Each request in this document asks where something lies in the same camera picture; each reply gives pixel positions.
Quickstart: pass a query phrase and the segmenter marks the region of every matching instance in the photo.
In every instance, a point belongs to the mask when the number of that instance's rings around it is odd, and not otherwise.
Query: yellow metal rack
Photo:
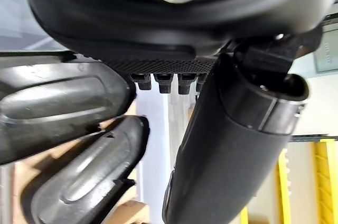
[[[241,211],[241,224],[249,224],[249,219],[248,219],[248,208],[244,207],[243,210]]]
[[[335,139],[313,143],[320,224],[338,224],[338,173]]]
[[[280,224],[291,224],[290,214],[290,191],[288,180],[288,167],[286,158],[287,149],[283,149],[279,155],[278,164],[276,167],[276,181],[277,181],[277,193],[279,201],[279,218]]]

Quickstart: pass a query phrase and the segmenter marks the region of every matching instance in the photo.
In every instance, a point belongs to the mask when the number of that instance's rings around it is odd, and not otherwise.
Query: cardboard box
[[[147,222],[149,222],[149,206],[132,200],[118,206],[106,224],[141,224]]]

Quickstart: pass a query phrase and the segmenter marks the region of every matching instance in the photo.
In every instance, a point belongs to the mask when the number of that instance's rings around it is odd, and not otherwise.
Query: white wall
[[[163,197],[171,173],[168,95],[159,93],[153,77],[150,91],[138,91],[136,110],[148,118],[151,129],[146,153],[137,168],[138,195],[149,205],[150,223],[162,224]]]
[[[311,95],[295,135],[338,135],[338,74],[307,79]]]

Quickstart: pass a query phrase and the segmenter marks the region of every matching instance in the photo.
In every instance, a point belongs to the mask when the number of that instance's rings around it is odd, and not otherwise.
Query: black mesh grille
[[[109,60],[103,63],[123,73],[209,73],[215,59],[196,60]]]

